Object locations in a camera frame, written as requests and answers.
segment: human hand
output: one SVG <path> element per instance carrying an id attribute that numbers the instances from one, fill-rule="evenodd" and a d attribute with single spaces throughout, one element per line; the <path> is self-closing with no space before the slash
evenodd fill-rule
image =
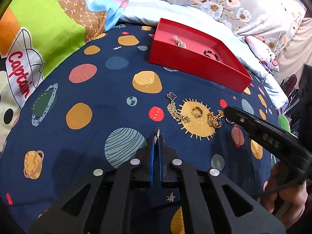
<path id="1" fill-rule="evenodd" d="M 271 171 L 271 176 L 265 190 L 276 189 L 277 176 L 280 170 L 280 162 L 278 162 Z M 291 205 L 288 210 L 281 217 L 281 222 L 284 224 L 286 230 L 293 226 L 301 217 L 305 210 L 305 202 L 308 198 L 308 193 L 306 189 L 306 182 L 302 185 L 297 185 L 294 187 L 289 187 L 285 190 L 278 192 L 280 198 L 289 202 Z M 265 195 L 263 197 L 263 207 L 268 210 L 270 213 L 274 211 L 274 202 L 277 199 L 277 192 Z"/>

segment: black clover pendant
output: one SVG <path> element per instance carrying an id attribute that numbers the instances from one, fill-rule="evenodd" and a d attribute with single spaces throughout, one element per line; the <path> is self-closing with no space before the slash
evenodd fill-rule
<path id="1" fill-rule="evenodd" d="M 169 93 L 167 94 L 167 98 L 170 99 L 170 100 L 172 100 L 172 101 L 173 101 L 176 97 L 177 97 L 177 96 L 174 95 L 172 92 L 169 92 Z"/>

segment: navy blue bedsheet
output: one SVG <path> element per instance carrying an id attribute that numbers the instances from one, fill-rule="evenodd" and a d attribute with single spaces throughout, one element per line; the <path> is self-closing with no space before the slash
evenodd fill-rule
<path id="1" fill-rule="evenodd" d="M 178 109 L 200 103 L 217 114 L 226 105 L 236 106 L 278 125 L 259 80 L 252 75 L 252 83 L 238 93 L 149 64 L 154 33 L 154 28 L 136 25 L 111 29 L 62 62 L 27 100 L 0 159 L 1 199 L 25 231 L 85 174 L 112 170 L 132 157 L 157 127 L 166 146 L 197 169 L 218 168 L 247 193 L 263 190 L 271 169 L 268 151 L 251 144 L 244 131 L 224 118 L 211 133 L 205 126 L 207 112 L 201 120 L 191 116 L 193 124 L 184 127 L 168 113 L 166 97 L 173 92 Z M 136 195 L 134 219 L 140 221 L 134 233 L 171 233 L 178 201 L 176 190 Z"/>

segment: star print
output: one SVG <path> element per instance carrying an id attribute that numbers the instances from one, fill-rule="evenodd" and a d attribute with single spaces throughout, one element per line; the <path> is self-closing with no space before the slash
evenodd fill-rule
<path id="1" fill-rule="evenodd" d="M 168 198 L 167 201 L 173 202 L 173 201 L 174 201 L 174 198 L 175 198 L 174 192 L 171 192 L 171 195 L 170 195 L 170 196 L 166 196 L 166 197 Z"/>

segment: green fabric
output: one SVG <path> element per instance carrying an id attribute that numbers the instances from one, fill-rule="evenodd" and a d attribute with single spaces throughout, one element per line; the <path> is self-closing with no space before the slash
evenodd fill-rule
<path id="1" fill-rule="evenodd" d="M 10 8 L 20 27 L 26 27 L 43 58 L 43 77 L 81 48 L 85 28 L 69 18 L 57 0 L 13 0 Z"/>
<path id="2" fill-rule="evenodd" d="M 278 119 L 280 120 L 280 124 L 282 126 L 282 129 L 288 131 L 289 133 L 291 132 L 291 128 L 289 126 L 289 121 L 288 119 L 286 118 L 285 115 L 281 114 L 278 116 Z"/>

